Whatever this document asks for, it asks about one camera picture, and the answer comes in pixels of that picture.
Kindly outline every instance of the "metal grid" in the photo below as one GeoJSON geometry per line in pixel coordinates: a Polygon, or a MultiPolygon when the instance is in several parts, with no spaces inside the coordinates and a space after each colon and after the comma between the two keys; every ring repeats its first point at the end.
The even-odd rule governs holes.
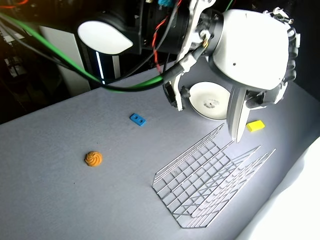
{"type": "Polygon", "coordinates": [[[159,170],[152,187],[182,228],[205,228],[273,153],[247,160],[261,147],[230,159],[213,139],[223,124],[159,170]]]}

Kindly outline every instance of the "green cable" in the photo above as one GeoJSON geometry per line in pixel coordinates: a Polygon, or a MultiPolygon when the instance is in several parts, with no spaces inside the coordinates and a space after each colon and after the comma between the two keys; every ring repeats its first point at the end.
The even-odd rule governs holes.
{"type": "MultiPolygon", "coordinates": [[[[53,52],[55,52],[57,55],[59,55],[61,58],[65,59],[70,65],[72,65],[73,67],[75,67],[77,70],[79,70],[81,73],[83,73],[84,75],[86,75],[87,77],[89,77],[90,79],[100,83],[100,80],[98,78],[96,78],[95,76],[93,76],[92,74],[90,74],[89,72],[87,72],[86,70],[84,70],[82,67],[80,67],[79,65],[77,65],[70,57],[68,57],[67,55],[65,55],[60,49],[58,49],[56,46],[52,45],[49,41],[47,41],[44,37],[42,37],[39,33],[37,33],[33,28],[29,27],[28,25],[24,24],[23,22],[12,18],[10,16],[7,16],[3,13],[0,13],[1,15],[3,15],[4,17],[8,18],[10,21],[12,21],[13,23],[17,24],[18,26],[20,26],[21,28],[23,28],[24,30],[26,30],[27,32],[29,32],[33,37],[35,37],[39,42],[41,42],[43,45],[45,45],[47,48],[51,49],[53,52]]],[[[162,81],[162,76],[158,75],[156,77],[153,77],[147,81],[141,82],[137,85],[133,85],[133,86],[129,86],[128,88],[139,88],[139,87],[145,87],[145,86],[149,86],[151,84],[157,83],[162,81]]]]}
{"type": "Polygon", "coordinates": [[[229,4],[228,4],[228,6],[226,7],[226,11],[230,8],[230,5],[232,4],[232,2],[233,2],[233,0],[231,0],[230,2],[229,2],[229,4]]]}

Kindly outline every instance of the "blue lego brick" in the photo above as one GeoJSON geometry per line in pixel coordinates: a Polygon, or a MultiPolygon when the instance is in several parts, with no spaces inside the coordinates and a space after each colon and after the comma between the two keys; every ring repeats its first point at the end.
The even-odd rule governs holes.
{"type": "Polygon", "coordinates": [[[158,4],[164,7],[173,7],[175,5],[173,0],[158,0],[158,4]]]}
{"type": "Polygon", "coordinates": [[[138,124],[140,127],[142,127],[143,125],[145,125],[146,122],[147,122],[143,117],[139,116],[139,115],[136,114],[136,113],[132,114],[131,117],[130,117],[130,119],[131,119],[133,122],[135,122],[136,124],[138,124]]]}

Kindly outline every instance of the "table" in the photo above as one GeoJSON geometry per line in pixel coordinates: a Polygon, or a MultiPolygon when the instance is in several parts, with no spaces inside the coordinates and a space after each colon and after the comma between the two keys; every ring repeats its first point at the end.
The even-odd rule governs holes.
{"type": "MultiPolygon", "coordinates": [[[[149,70],[127,84],[149,79],[149,70]]],[[[181,84],[221,83],[204,60],[181,84]]],[[[0,236],[2,240],[231,240],[248,224],[303,151],[320,135],[320,103],[290,84],[277,105],[251,112],[265,129],[228,148],[236,157],[262,145],[277,148],[208,228],[181,229],[152,189],[154,174],[223,121],[178,112],[161,87],[140,93],[102,88],[0,125],[0,236]],[[147,120],[143,127],[129,116],[147,120]],[[85,154],[104,161],[88,167],[85,154]]],[[[227,126],[216,138],[230,141],[227,126]]]]}

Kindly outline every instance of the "metal wire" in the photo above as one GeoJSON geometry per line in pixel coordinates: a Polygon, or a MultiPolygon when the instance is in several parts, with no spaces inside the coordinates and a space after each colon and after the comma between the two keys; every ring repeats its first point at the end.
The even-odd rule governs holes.
{"type": "Polygon", "coordinates": [[[223,124],[159,170],[152,187],[182,228],[205,228],[273,154],[250,162],[261,146],[230,159],[233,141],[219,148],[213,139],[223,124]]]}

